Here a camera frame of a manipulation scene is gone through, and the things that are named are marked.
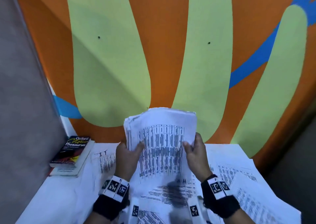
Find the wall mural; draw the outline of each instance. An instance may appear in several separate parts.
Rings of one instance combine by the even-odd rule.
[[[172,107],[260,168],[316,94],[315,0],[18,1],[60,115],[96,142]]]

